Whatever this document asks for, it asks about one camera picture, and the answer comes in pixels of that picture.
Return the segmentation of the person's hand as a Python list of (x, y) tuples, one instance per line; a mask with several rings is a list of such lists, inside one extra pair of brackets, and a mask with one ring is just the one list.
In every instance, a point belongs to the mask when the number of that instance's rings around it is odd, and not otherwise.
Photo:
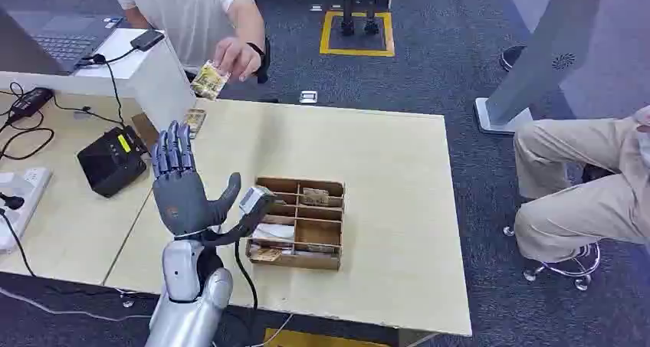
[(262, 66), (262, 56), (243, 40), (228, 37), (216, 44), (213, 64), (220, 75), (243, 82)]

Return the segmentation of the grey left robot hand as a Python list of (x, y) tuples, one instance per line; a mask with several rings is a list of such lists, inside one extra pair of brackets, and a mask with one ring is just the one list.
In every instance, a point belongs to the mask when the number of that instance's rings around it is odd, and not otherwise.
[(159, 132), (152, 146), (153, 194), (162, 222), (175, 237), (187, 237), (223, 224), (241, 190), (241, 175), (233, 172), (216, 200), (205, 193), (196, 169), (190, 129), (174, 120)]

